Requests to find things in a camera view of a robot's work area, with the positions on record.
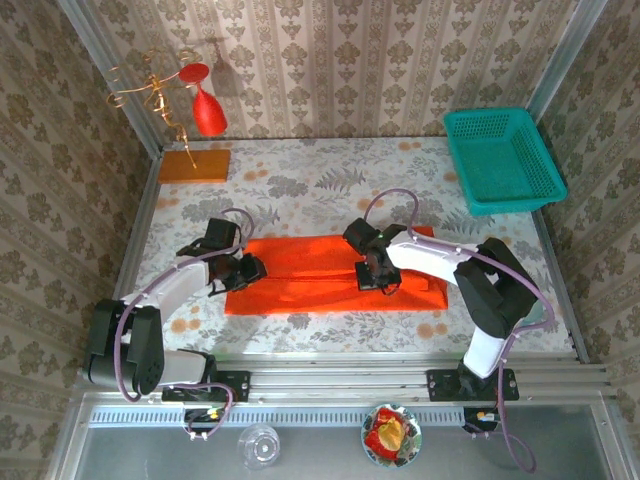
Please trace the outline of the orange t-shirt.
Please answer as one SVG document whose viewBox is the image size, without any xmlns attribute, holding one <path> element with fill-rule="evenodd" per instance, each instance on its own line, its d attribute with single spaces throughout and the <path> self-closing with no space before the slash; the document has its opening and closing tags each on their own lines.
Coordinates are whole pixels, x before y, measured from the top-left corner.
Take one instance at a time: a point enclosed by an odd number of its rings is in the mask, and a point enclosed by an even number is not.
<svg viewBox="0 0 640 480">
<path fill-rule="evenodd" d="M 402 273 L 399 290 L 386 295 L 358 289 L 361 257 L 339 235 L 273 237 L 249 242 L 267 275 L 226 296 L 228 315 L 442 311 L 447 283 L 414 271 Z"/>
</svg>

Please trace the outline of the wooden rack base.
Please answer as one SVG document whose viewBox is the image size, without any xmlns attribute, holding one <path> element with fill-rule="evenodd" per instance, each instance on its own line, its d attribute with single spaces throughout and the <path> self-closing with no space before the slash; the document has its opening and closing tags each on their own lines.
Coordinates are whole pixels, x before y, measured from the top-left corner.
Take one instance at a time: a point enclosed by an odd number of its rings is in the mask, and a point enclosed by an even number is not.
<svg viewBox="0 0 640 480">
<path fill-rule="evenodd" d="M 228 149 L 167 151 L 164 154 L 158 183 L 210 184 L 227 181 L 231 151 Z"/>
</svg>

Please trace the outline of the floral patterned tablecloth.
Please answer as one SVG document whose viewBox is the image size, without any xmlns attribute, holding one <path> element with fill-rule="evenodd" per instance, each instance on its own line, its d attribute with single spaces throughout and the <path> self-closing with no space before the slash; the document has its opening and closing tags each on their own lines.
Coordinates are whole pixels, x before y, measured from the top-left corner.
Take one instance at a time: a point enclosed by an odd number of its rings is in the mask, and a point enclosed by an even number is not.
<svg viewBox="0 0 640 480">
<path fill-rule="evenodd" d="M 233 221 L 253 219 L 258 238 L 339 235 L 367 215 L 378 228 L 414 221 L 452 242 L 499 238 L 544 296 L 557 299 L 550 244 L 532 216 L 470 215 L 443 138 L 242 140 L 230 151 L 223 184 L 156 187 L 143 207 L 150 225 L 137 286 L 162 272 L 221 211 Z M 222 355 L 458 356 L 473 325 L 459 291 L 448 294 L 448 309 L 436 312 L 230 316 L 223 296 L 200 291 L 166 320 L 164 343 Z"/>
</svg>

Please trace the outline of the red plastic wine glass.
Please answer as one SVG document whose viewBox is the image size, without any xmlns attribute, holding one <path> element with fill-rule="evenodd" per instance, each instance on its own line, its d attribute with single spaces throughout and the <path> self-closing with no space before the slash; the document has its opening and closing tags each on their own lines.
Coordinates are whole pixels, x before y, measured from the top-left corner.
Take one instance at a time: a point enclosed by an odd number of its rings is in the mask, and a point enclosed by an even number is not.
<svg viewBox="0 0 640 480">
<path fill-rule="evenodd" d="M 216 137 L 226 132 L 228 123 L 218 100 L 203 86 L 210 69 L 203 63 L 190 63 L 179 71 L 179 79 L 188 86 L 196 88 L 192 112 L 196 126 L 201 135 Z"/>
</svg>

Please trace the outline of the yellow toy food piece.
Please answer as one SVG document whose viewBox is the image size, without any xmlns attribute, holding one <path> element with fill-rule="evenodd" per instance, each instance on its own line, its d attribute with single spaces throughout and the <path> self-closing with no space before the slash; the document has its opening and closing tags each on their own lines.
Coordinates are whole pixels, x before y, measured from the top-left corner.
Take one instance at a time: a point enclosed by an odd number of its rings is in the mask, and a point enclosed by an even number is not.
<svg viewBox="0 0 640 480">
<path fill-rule="evenodd" d="M 377 429 L 380 444 L 389 451 L 398 451 L 405 438 L 405 429 L 401 421 L 391 418 Z"/>
</svg>

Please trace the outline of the teal plastic basket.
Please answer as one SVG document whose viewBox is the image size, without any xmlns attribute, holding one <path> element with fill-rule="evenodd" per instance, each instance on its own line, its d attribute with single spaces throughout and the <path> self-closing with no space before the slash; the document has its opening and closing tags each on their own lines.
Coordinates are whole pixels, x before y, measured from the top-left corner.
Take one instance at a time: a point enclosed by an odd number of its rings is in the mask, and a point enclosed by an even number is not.
<svg viewBox="0 0 640 480">
<path fill-rule="evenodd" d="M 532 212 L 566 199 L 565 182 L 527 110 L 449 112 L 444 127 L 471 215 Z"/>
</svg>

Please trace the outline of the clear drinking glass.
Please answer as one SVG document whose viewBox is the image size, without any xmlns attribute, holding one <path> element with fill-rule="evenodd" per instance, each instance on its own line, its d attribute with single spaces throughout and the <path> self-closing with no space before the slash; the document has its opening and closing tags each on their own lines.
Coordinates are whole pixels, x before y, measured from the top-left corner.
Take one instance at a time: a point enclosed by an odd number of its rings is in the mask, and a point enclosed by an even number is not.
<svg viewBox="0 0 640 480">
<path fill-rule="evenodd" d="M 238 453 L 243 465 L 260 470 L 273 465 L 281 452 L 280 438 L 276 430 L 266 424 L 247 427 L 238 440 Z"/>
</svg>

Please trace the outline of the grey metal shelf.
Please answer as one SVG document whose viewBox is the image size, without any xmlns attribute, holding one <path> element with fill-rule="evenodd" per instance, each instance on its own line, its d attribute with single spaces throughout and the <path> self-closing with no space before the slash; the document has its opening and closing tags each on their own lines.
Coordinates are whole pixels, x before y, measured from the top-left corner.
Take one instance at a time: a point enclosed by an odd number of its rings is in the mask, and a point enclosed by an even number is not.
<svg viewBox="0 0 640 480">
<path fill-rule="evenodd" d="M 511 405 L 493 432 L 420 426 L 416 442 L 384 465 L 359 427 L 273 427 L 281 452 L 264 469 L 246 468 L 238 440 L 249 426 L 218 428 L 192 441 L 183 427 L 90 428 L 96 407 L 127 405 L 85 398 L 73 408 L 46 480 L 640 480 L 640 459 L 617 410 L 583 405 Z"/>
</svg>

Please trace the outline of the aluminium front rail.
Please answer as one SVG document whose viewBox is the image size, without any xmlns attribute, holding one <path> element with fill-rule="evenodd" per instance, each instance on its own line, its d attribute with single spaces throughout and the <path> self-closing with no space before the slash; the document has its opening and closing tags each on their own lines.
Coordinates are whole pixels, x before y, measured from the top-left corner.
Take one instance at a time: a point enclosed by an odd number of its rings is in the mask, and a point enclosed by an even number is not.
<svg viewBox="0 0 640 480">
<path fill-rule="evenodd" d="M 453 369 L 457 354 L 283 353 L 218 355 L 222 370 L 250 373 L 250 406 L 366 406 L 429 402 L 427 372 Z M 573 355 L 515 353 L 518 405 L 583 405 L 613 399 L 615 388 L 599 364 Z"/>
</svg>

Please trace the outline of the aluminium frame post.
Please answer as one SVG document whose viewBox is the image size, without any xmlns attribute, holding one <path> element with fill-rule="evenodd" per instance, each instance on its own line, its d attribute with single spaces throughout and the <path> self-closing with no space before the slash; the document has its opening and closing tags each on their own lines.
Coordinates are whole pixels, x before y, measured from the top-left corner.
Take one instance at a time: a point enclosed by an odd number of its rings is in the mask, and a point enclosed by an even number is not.
<svg viewBox="0 0 640 480">
<path fill-rule="evenodd" d="M 98 14 L 90 0 L 57 0 L 68 17 L 86 50 L 103 74 L 109 89 L 129 88 L 133 77 L 125 66 L 124 57 L 118 52 L 115 41 L 109 37 L 105 27 L 99 25 Z M 143 106 L 137 94 L 128 95 L 123 106 L 138 139 L 150 158 L 161 156 L 164 141 L 153 126 L 151 113 Z"/>
<path fill-rule="evenodd" d="M 554 53 L 527 103 L 526 109 L 538 124 L 556 95 L 608 0 L 579 0 Z"/>
</svg>

